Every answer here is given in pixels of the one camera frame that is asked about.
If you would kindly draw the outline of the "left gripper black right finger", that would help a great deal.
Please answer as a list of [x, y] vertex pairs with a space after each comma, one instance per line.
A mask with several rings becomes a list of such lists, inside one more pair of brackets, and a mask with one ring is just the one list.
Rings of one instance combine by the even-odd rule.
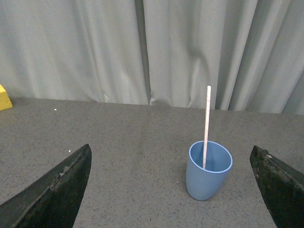
[[264, 203], [278, 228], [304, 226], [304, 175], [254, 146], [250, 164]]

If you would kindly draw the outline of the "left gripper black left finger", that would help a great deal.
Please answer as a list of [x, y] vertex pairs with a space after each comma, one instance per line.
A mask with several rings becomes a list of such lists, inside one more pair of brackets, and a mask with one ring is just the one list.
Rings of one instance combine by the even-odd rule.
[[88, 144], [0, 206], [2, 228], [71, 228], [92, 163]]

